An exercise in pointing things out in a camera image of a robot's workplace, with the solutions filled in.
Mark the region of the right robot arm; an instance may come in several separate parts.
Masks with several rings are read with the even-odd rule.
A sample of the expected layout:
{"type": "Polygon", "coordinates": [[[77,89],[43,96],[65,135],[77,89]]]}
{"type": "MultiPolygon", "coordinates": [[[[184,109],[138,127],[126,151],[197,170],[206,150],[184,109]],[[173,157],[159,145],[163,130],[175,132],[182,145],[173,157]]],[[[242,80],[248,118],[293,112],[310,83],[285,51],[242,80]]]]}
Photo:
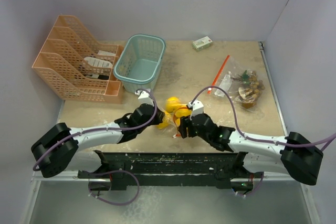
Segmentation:
{"type": "Polygon", "coordinates": [[[317,183],[323,152],[299,133],[261,136],[261,140],[256,142],[233,127],[218,126],[205,113],[183,116],[179,123],[178,131],[182,138],[198,136],[218,151],[242,153],[243,159],[233,166],[238,177],[273,172],[288,174],[306,185],[317,183]]]}

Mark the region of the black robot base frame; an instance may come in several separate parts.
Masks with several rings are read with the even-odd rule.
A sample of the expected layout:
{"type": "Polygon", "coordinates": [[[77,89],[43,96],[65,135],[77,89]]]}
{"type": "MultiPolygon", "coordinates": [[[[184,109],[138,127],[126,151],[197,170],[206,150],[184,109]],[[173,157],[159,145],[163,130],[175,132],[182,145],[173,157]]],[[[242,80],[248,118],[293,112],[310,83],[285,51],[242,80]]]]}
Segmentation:
{"type": "Polygon", "coordinates": [[[242,153],[108,153],[96,152],[101,165],[80,170],[93,190],[128,186],[202,186],[251,191],[262,173],[246,171],[242,153]]]}

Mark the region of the yellow fake fruit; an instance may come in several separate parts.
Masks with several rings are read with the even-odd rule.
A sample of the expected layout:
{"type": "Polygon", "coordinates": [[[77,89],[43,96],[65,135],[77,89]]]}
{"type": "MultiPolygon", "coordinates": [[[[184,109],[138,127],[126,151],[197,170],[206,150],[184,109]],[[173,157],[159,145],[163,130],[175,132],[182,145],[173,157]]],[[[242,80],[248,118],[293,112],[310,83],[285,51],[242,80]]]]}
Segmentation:
{"type": "Polygon", "coordinates": [[[184,116],[190,116],[191,112],[192,111],[187,106],[181,106],[174,112],[174,117],[177,119],[184,116]]]}
{"type": "Polygon", "coordinates": [[[178,97],[169,97],[165,103],[165,111],[168,113],[173,113],[181,106],[182,104],[178,97]]]}
{"type": "Polygon", "coordinates": [[[171,114],[168,113],[168,114],[165,114],[165,116],[162,119],[162,122],[159,125],[157,125],[156,127],[159,130],[161,130],[161,129],[164,129],[164,128],[170,126],[171,122],[172,122],[172,116],[171,116],[171,114]]]}

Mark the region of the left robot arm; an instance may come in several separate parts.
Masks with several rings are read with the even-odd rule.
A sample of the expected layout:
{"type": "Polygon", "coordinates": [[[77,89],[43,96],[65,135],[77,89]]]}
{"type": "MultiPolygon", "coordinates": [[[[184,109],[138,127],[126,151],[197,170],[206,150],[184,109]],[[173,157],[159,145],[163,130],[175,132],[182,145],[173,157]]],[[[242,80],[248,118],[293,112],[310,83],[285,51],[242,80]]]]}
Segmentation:
{"type": "Polygon", "coordinates": [[[132,113],[96,127],[74,128],[57,123],[31,147],[36,160],[33,171],[44,178],[63,172],[78,151],[105,144],[121,144],[141,134],[148,126],[163,122],[165,113],[150,104],[142,104],[132,113]]]}

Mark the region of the clear zip bag red seal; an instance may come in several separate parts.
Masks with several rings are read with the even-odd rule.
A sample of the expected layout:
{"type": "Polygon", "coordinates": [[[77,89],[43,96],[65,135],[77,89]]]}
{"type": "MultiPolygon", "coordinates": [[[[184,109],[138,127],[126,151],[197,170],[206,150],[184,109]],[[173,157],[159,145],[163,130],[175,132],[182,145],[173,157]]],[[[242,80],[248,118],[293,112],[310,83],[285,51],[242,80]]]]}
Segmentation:
{"type": "Polygon", "coordinates": [[[166,131],[175,131],[175,133],[173,134],[173,138],[177,138],[177,137],[180,137],[179,135],[179,132],[178,132],[178,129],[179,129],[179,125],[180,125],[180,118],[175,118],[174,117],[174,112],[173,113],[170,113],[171,116],[172,116],[172,122],[171,122],[171,125],[164,128],[164,129],[161,129],[161,130],[166,130],[166,131]]]}

